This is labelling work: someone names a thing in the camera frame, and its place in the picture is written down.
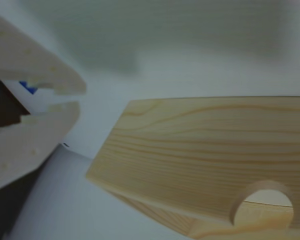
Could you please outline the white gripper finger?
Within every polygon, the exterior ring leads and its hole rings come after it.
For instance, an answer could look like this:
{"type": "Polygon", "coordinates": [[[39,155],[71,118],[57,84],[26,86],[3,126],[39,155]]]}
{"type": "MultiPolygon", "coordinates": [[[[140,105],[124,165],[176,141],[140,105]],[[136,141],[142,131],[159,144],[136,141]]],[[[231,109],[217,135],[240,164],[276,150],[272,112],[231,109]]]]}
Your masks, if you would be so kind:
{"type": "Polygon", "coordinates": [[[65,138],[80,116],[77,101],[54,104],[47,112],[22,115],[0,127],[0,189],[36,170],[65,138]]]}
{"type": "Polygon", "coordinates": [[[81,76],[0,16],[0,80],[25,81],[31,87],[53,89],[57,95],[87,90],[81,76]]]}

